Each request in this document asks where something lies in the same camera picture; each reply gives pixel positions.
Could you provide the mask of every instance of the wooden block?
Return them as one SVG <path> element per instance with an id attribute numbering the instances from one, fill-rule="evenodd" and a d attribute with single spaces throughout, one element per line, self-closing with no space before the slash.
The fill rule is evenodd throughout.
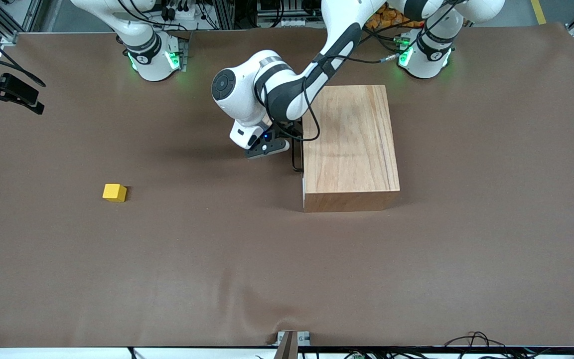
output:
<path id="1" fill-rule="evenodd" d="M 109 202 L 125 202 L 128 189 L 118 183 L 108 183 L 103 189 L 103 198 Z"/>
<path id="2" fill-rule="evenodd" d="M 385 86 L 326 86 L 312 109 L 321 133 L 303 145 L 305 212 L 389 207 L 400 184 Z M 316 136 L 309 113 L 303 132 Z"/>

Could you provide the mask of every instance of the yellow cube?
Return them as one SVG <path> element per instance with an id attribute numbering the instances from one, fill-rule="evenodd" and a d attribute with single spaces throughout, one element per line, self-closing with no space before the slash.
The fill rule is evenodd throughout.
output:
<path id="1" fill-rule="evenodd" d="M 125 202 L 128 189 L 118 183 L 108 183 L 103 189 L 103 198 L 110 202 Z"/>

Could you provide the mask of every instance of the brown table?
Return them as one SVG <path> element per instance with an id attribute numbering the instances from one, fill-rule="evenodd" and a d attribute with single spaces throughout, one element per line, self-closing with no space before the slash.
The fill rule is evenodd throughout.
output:
<path id="1" fill-rule="evenodd" d="M 23 34 L 49 88 L 43 116 L 0 107 L 0 346 L 574 346 L 574 39 L 465 29 L 424 81 L 346 64 L 331 84 L 387 86 L 402 193 L 305 214 L 289 154 L 243 159 L 209 84 L 263 48 L 301 70 L 324 38 L 199 32 L 187 73 L 148 83 L 113 34 Z"/>

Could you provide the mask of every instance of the yellow line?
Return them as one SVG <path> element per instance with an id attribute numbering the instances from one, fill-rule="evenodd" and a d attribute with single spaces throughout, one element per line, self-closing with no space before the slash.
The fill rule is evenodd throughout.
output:
<path id="1" fill-rule="evenodd" d="M 539 23 L 539 25 L 544 25 L 544 23 L 546 23 L 546 18 L 544 17 L 544 11 L 542 11 L 540 0 L 531 0 L 531 5 L 533 5 L 533 11 L 535 11 L 537 23 Z"/>

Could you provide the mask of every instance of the table surface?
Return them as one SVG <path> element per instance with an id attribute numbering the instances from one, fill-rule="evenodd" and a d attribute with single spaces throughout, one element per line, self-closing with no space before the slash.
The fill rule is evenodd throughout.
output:
<path id="1" fill-rule="evenodd" d="M 263 48 L 301 70 L 324 39 L 199 32 L 188 71 L 148 83 L 113 34 L 22 34 L 48 88 L 43 116 L 0 107 L 0 347 L 574 346 L 574 39 L 467 28 L 431 80 L 347 63 L 330 84 L 387 87 L 401 195 L 305 214 L 289 154 L 244 159 L 209 85 Z"/>

